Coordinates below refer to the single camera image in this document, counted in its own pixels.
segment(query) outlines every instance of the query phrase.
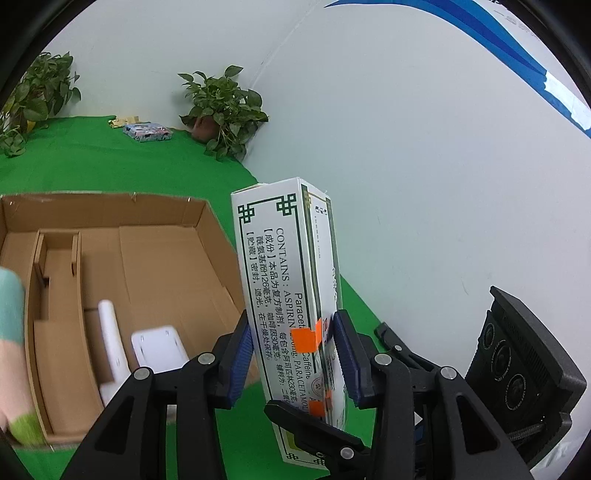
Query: blue stripe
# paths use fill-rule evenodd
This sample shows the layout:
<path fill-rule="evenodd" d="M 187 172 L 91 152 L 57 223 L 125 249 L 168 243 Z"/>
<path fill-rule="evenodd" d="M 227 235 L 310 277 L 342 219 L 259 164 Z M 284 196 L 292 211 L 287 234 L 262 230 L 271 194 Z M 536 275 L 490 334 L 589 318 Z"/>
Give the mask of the blue stripe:
<path fill-rule="evenodd" d="M 327 5 L 405 5 L 429 12 L 451 23 L 489 50 L 521 77 L 573 125 L 591 138 L 591 129 L 583 130 L 571 118 L 571 112 L 545 89 L 546 69 L 540 65 L 484 8 L 472 0 L 337 0 Z"/>

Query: open cardboard box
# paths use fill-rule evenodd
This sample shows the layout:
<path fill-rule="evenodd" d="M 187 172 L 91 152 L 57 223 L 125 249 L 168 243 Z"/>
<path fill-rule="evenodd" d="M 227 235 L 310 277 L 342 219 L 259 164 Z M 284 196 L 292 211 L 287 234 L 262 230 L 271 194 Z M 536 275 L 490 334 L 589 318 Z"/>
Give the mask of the open cardboard box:
<path fill-rule="evenodd" d="M 131 335 L 174 326 L 189 358 L 233 331 L 244 308 L 236 252 L 204 200 L 149 194 L 4 196 L 0 265 L 27 289 L 25 350 L 46 439 L 80 441 L 113 380 L 99 300 L 111 300 L 129 367 Z M 247 382 L 258 376 L 254 363 Z"/>

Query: white plastic object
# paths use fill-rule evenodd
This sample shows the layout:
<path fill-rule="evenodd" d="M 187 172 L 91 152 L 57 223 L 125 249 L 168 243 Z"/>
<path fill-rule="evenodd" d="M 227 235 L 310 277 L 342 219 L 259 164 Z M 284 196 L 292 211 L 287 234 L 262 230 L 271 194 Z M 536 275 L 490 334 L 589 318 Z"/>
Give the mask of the white plastic object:
<path fill-rule="evenodd" d="M 112 382 L 102 384 L 99 387 L 100 397 L 103 404 L 107 406 L 121 385 L 131 375 L 131 372 L 123 350 L 115 308 L 110 300 L 101 300 L 99 302 L 99 319 L 109 366 L 113 374 Z"/>
<path fill-rule="evenodd" d="M 131 345 L 141 367 L 155 374 L 181 368 L 189 361 L 178 332 L 172 325 L 138 330 L 131 335 Z"/>

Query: blue gripper pad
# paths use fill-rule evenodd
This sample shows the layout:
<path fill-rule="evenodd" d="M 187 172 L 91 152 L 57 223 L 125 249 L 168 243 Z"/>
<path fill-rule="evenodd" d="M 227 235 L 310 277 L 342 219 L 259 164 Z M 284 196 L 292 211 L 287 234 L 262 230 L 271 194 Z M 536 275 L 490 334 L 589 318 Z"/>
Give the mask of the blue gripper pad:
<path fill-rule="evenodd" d="M 349 340 L 350 330 L 346 327 L 346 323 L 351 322 L 349 315 L 346 310 L 339 310 L 333 315 L 333 329 L 335 335 L 336 349 L 339 353 L 340 367 L 343 371 L 345 378 L 345 385 L 347 386 L 347 392 L 349 398 L 353 400 L 356 407 L 359 407 L 361 403 L 361 370 L 359 364 L 353 353 L 353 347 Z"/>
<path fill-rule="evenodd" d="M 228 400 L 233 407 L 237 400 L 242 395 L 244 389 L 244 382 L 248 374 L 248 367 L 251 364 L 252 353 L 254 346 L 252 344 L 251 329 L 246 324 L 246 328 L 242 330 L 242 336 L 238 342 L 236 355 L 232 361 L 230 368 L 230 388 L 228 390 Z"/>

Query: terracotta pot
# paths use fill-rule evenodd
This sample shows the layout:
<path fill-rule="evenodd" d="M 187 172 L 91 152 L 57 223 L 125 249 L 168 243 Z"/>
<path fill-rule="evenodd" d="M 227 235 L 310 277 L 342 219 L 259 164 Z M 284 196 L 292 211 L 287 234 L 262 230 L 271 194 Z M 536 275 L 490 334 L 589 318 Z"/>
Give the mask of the terracotta pot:
<path fill-rule="evenodd" d="M 211 115 L 208 115 L 195 120 L 191 136 L 198 142 L 207 143 L 211 139 L 217 138 L 219 133 L 220 126 Z"/>

